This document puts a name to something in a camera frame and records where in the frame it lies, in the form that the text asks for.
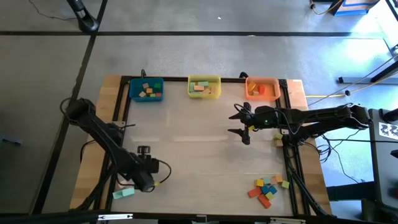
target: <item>gray floor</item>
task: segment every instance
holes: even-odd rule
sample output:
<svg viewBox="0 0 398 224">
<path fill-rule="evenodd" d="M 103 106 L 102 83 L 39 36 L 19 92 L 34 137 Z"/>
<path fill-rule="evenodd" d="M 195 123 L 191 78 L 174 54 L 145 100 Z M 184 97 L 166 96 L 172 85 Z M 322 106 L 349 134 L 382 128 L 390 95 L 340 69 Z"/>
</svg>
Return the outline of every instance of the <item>gray floor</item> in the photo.
<svg viewBox="0 0 398 224">
<path fill-rule="evenodd" d="M 78 31 L 76 21 L 40 16 L 27 0 L 0 1 L 0 31 Z M 42 13 L 74 16 L 65 1 L 33 2 Z M 86 0 L 85 4 L 96 16 L 101 1 Z M 327 7 L 320 4 L 317 9 Z M 100 36 L 79 97 L 96 101 L 105 75 L 138 75 L 142 68 L 148 75 L 162 76 L 237 77 L 246 71 L 256 76 L 302 79 L 307 95 L 329 94 L 341 88 L 336 83 L 338 77 L 364 76 L 391 57 L 386 43 L 394 42 L 389 27 L 396 21 L 387 16 L 384 2 L 376 7 L 367 16 L 334 17 L 314 15 L 304 0 L 108 1 L 101 31 L 360 32 L 365 37 Z M 366 37 L 367 33 L 387 35 L 382 39 Z M 0 144 L 0 212 L 31 209 L 59 129 L 58 105 L 70 96 L 88 39 L 0 36 L 0 133 L 24 140 L 22 147 Z M 347 102 L 393 109 L 398 107 L 394 101 L 397 94 L 395 86 L 372 86 L 350 97 L 324 100 L 311 109 Z M 327 136 L 345 138 L 351 133 L 353 130 L 344 129 Z M 68 209 L 79 167 L 78 150 L 86 137 L 77 128 L 68 130 L 44 212 Z M 368 132 L 353 138 L 367 139 Z M 369 144 L 344 142 L 337 150 L 348 175 L 357 181 L 373 179 Z M 327 186 L 353 182 L 343 175 L 336 154 L 322 168 Z M 331 205 L 339 217 L 356 218 L 360 211 L 357 202 Z"/>
</svg>

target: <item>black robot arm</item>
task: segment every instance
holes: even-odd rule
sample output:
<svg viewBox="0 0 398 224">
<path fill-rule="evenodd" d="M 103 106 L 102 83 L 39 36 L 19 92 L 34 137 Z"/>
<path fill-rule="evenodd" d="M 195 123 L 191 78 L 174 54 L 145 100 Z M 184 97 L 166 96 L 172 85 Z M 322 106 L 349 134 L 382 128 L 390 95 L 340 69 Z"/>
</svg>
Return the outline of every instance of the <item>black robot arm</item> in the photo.
<svg viewBox="0 0 398 224">
<path fill-rule="evenodd" d="M 141 191 L 147 191 L 154 186 L 154 179 L 146 163 L 132 152 L 116 144 L 121 140 L 118 127 L 104 123 L 95 115 L 95 105 L 86 99 L 71 101 L 65 116 L 70 124 L 79 126 L 90 134 L 98 144 L 111 155 L 113 165 L 119 175 L 126 180 L 132 179 L 134 185 Z"/>
<path fill-rule="evenodd" d="M 309 111 L 259 106 L 254 113 L 247 102 L 243 106 L 234 106 L 238 113 L 229 118 L 239 119 L 244 124 L 244 129 L 228 131 L 240 135 L 245 144 L 250 144 L 249 130 L 288 129 L 289 143 L 296 144 L 339 128 L 366 129 L 371 122 L 367 109 L 353 104 Z"/>
</svg>

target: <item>white table surface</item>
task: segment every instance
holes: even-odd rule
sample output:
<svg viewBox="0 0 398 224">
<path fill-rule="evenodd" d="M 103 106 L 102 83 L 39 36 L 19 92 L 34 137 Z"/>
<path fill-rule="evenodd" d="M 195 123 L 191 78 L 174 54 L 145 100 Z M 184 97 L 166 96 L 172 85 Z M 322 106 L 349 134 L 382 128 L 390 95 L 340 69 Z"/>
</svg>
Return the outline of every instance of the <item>white table surface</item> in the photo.
<svg viewBox="0 0 398 224">
<path fill-rule="evenodd" d="M 278 192 L 265 209 L 247 192 L 254 181 L 282 174 L 286 177 L 282 148 L 274 147 L 276 129 L 251 132 L 251 144 L 229 133 L 243 128 L 228 117 L 237 113 L 233 104 L 247 101 L 243 83 L 222 83 L 217 100 L 193 100 L 186 82 L 165 82 L 162 102 L 131 101 L 123 147 L 137 152 L 137 146 L 151 147 L 151 155 L 171 165 L 172 175 L 151 193 L 136 191 L 131 197 L 113 200 L 114 212 L 184 213 L 206 215 L 291 215 L 289 191 Z M 274 102 L 248 101 L 257 106 Z M 155 180 L 162 180 L 168 168 L 160 164 Z"/>
</svg>

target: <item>blue bin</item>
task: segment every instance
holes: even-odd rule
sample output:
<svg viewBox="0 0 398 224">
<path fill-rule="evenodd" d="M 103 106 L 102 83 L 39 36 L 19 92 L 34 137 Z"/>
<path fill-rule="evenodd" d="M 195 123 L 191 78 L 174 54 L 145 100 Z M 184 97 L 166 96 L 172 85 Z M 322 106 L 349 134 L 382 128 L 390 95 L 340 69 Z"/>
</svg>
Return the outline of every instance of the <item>blue bin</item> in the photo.
<svg viewBox="0 0 398 224">
<path fill-rule="evenodd" d="M 155 87 L 156 83 L 160 83 L 160 93 L 162 96 L 157 97 L 140 97 L 140 92 L 144 91 L 144 87 L 142 86 L 144 83 L 148 83 L 149 88 Z M 154 102 L 154 101 L 162 101 L 163 100 L 163 78 L 133 78 L 130 81 L 130 92 L 129 96 L 135 102 Z"/>
</svg>

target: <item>plastic bin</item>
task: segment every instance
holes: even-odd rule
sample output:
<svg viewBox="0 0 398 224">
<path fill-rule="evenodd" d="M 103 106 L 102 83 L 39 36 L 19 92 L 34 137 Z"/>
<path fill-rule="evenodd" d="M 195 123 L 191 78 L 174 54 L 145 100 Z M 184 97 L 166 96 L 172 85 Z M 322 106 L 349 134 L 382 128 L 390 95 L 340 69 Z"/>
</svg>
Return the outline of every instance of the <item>plastic bin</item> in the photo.
<svg viewBox="0 0 398 224">
<path fill-rule="evenodd" d="M 153 88 L 156 83 L 160 83 L 160 93 L 162 96 L 156 96 L 156 97 L 140 97 L 139 94 L 140 92 L 144 91 L 144 87 L 142 84 L 148 83 L 149 88 Z M 135 102 L 154 102 L 154 101 L 162 101 L 163 100 L 163 87 L 164 87 L 164 81 L 163 78 L 134 78 L 130 81 L 130 92 L 129 96 L 132 100 Z"/>
<path fill-rule="evenodd" d="M 264 85 L 264 94 L 257 96 L 250 95 L 248 86 L 251 82 L 254 82 L 256 85 Z M 275 101 L 280 97 L 279 80 L 277 78 L 247 77 L 244 90 L 246 92 L 246 99 L 248 100 Z"/>
<path fill-rule="evenodd" d="M 216 92 L 210 94 L 191 93 L 189 84 L 191 82 L 209 82 L 209 86 L 215 86 Z M 188 95 L 196 99 L 218 99 L 221 95 L 221 77 L 218 75 L 190 75 L 188 77 Z"/>
</svg>

